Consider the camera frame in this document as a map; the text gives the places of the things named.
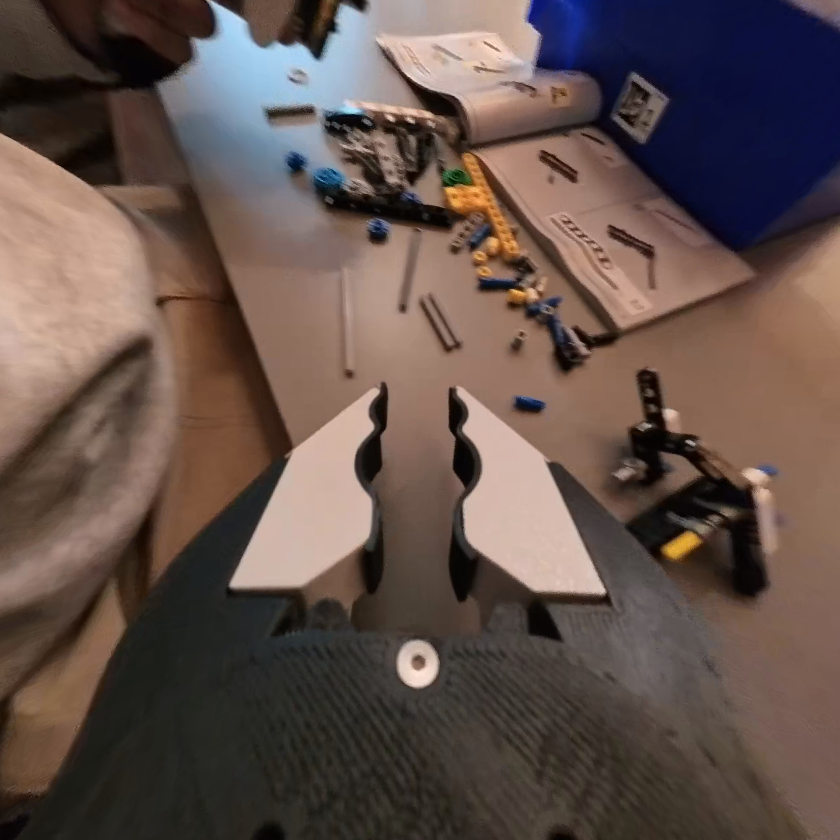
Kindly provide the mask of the black blue lego piece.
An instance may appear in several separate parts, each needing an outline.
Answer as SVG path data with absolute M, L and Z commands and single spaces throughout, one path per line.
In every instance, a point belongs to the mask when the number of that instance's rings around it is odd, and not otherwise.
M 364 110 L 358 108 L 337 108 L 322 113 L 324 131 L 334 137 L 347 137 L 353 132 L 376 131 L 375 121 Z

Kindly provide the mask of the lego instruction booklet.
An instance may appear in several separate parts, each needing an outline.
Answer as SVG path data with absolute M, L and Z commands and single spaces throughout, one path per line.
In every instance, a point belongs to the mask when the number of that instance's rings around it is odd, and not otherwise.
M 618 332 L 756 277 L 595 125 L 592 77 L 538 69 L 489 32 L 376 42 L 407 81 L 455 106 L 491 186 Z

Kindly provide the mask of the long black lego beam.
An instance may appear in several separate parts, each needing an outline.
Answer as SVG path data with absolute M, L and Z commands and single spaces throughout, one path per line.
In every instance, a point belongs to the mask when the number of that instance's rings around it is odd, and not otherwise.
M 324 194 L 320 199 L 322 205 L 329 209 L 381 217 L 393 222 L 444 229 L 451 229 L 455 224 L 455 215 L 444 206 L 402 199 L 385 200 L 378 196 L 353 196 L 343 192 Z

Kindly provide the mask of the black lego frame assembly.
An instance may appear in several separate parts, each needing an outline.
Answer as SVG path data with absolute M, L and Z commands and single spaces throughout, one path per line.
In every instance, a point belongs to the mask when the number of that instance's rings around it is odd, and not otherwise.
M 677 563 L 720 534 L 729 539 L 730 581 L 754 598 L 770 584 L 768 559 L 779 546 L 771 489 L 774 469 L 739 469 L 701 437 L 681 429 L 679 414 L 665 406 L 655 369 L 636 372 L 642 419 L 627 429 L 628 456 L 612 472 L 620 485 L 652 487 L 669 472 L 667 457 L 685 460 L 697 478 L 638 514 L 628 531 L 657 560 Z

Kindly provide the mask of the blue plastic bin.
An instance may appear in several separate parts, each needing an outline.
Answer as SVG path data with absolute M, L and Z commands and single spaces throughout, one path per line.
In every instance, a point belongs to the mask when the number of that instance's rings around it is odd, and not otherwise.
M 538 66 L 581 70 L 600 125 L 747 248 L 838 215 L 838 2 L 531 2 Z

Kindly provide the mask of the long white lego beam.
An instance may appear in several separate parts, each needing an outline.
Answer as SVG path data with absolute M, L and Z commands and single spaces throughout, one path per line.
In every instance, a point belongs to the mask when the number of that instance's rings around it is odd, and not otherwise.
M 459 123 L 443 114 L 372 101 L 345 100 L 343 105 L 347 109 L 362 112 L 375 126 L 382 129 L 403 128 L 430 132 L 449 144 L 457 144 L 462 139 Z

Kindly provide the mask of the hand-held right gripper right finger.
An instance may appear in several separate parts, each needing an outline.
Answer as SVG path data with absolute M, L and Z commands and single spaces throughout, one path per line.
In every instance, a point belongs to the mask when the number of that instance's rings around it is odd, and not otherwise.
M 464 387 L 448 390 L 452 468 L 449 579 L 482 620 L 503 604 L 603 606 L 608 592 L 552 463 Z

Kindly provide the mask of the black yellow lego assembly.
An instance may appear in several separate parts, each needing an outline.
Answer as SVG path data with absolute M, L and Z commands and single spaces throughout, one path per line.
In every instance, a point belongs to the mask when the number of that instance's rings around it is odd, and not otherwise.
M 278 41 L 284 46 L 302 46 L 320 60 L 331 36 L 338 32 L 338 15 L 342 7 L 361 13 L 368 1 L 294 1 L 290 14 L 280 27 Z

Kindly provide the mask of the person's left hand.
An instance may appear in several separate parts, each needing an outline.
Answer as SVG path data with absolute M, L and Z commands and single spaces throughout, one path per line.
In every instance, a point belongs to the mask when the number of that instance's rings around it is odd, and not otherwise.
M 206 39 L 216 28 L 214 11 L 205 1 L 110 1 L 102 12 L 116 31 L 147 43 L 163 36 Z

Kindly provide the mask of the black curved lego panel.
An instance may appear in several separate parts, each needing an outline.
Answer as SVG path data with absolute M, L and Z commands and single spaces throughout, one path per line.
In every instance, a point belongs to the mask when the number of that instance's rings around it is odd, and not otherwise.
M 437 135 L 433 131 L 412 132 L 403 127 L 394 128 L 391 134 L 402 160 L 406 181 L 413 186 L 428 166 L 438 159 Z

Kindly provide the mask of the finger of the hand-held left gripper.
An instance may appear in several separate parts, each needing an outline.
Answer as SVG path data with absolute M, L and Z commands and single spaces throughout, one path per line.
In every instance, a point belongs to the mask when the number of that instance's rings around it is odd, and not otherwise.
M 303 30 L 298 6 L 299 1 L 244 1 L 243 19 L 257 46 L 298 43 Z

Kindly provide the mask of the person's grey hoodie torso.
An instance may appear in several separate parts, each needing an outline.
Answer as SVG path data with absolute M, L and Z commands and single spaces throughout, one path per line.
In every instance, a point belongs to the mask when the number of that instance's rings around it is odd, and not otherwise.
M 97 600 L 151 509 L 176 380 L 129 215 L 3 136 L 1 229 L 6 701 Z

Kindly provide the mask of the short grey lego beam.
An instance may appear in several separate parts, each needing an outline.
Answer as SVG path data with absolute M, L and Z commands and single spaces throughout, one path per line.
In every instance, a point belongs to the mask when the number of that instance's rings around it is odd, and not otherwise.
M 378 132 L 351 133 L 339 142 L 347 161 L 359 165 L 366 180 L 388 193 L 401 193 L 408 188 L 403 158 L 396 153 L 385 136 Z

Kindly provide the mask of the long yellow lego beam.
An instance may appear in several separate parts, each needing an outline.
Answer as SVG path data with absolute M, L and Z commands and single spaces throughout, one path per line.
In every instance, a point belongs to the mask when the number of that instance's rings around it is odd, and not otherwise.
M 465 169 L 475 186 L 485 187 L 490 190 L 494 196 L 491 200 L 491 205 L 483 214 L 486 221 L 491 227 L 491 233 L 499 241 L 500 256 L 509 264 L 516 263 L 522 256 L 517 235 L 508 222 L 507 216 L 501 209 L 501 205 L 497 200 L 496 194 L 490 187 L 487 177 L 482 170 L 478 158 L 471 152 L 466 152 L 462 155 L 463 169 Z

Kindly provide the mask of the pile of small lego pins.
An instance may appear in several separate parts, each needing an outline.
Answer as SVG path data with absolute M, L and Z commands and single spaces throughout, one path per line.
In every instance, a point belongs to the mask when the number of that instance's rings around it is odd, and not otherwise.
M 547 296 L 545 277 L 538 272 L 529 255 L 513 259 L 512 274 L 501 276 L 493 265 L 501 258 L 501 238 L 480 213 L 467 216 L 463 239 L 452 237 L 449 247 L 466 247 L 476 275 L 476 286 L 483 293 L 503 295 L 510 309 L 520 310 L 524 317 L 545 328 L 549 335 L 552 356 L 562 372 L 582 366 L 596 350 L 613 346 L 619 339 L 616 331 L 592 332 L 561 318 L 561 296 Z

